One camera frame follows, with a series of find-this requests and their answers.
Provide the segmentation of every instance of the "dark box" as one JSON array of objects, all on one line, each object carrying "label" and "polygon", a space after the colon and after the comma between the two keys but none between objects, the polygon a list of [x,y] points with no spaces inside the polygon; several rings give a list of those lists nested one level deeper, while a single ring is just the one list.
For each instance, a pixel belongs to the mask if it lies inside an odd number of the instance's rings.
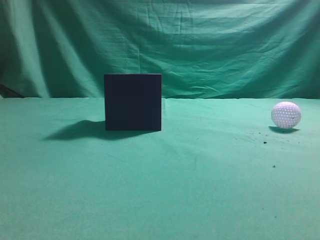
[{"label": "dark box", "polygon": [[161,98],[161,74],[105,74],[105,129],[160,131]]}]

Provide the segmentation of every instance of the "green tablecloth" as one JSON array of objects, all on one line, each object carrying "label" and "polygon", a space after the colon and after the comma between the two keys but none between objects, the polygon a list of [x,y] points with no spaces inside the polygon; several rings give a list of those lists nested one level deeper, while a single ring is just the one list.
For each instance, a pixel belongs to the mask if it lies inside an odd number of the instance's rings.
[{"label": "green tablecloth", "polygon": [[1,240],[316,240],[320,100],[163,99],[105,132],[103,98],[0,99]]}]

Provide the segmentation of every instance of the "white golf ball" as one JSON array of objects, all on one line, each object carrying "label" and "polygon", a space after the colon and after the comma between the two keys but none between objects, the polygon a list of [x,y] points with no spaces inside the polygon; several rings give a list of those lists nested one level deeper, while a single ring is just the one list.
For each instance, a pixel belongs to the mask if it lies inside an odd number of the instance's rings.
[{"label": "white golf ball", "polygon": [[279,128],[291,129],[300,122],[301,110],[293,102],[283,101],[273,107],[271,119]]}]

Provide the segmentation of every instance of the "golf ball dimple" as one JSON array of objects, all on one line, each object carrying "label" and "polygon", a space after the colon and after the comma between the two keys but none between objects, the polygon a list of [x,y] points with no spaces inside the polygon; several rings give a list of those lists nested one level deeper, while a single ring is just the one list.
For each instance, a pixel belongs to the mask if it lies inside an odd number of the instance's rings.
[{"label": "golf ball dimple", "polygon": [[279,128],[291,129],[300,122],[301,110],[293,102],[283,101],[273,107],[271,119]]}]

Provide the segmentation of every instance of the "golf ball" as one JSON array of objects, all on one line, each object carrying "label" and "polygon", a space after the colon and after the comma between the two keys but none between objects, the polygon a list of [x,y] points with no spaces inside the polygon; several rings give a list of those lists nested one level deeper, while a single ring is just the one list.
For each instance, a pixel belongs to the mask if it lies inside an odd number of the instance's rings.
[{"label": "golf ball", "polygon": [[273,107],[271,119],[279,128],[291,129],[300,122],[301,110],[293,102],[283,101]]}]

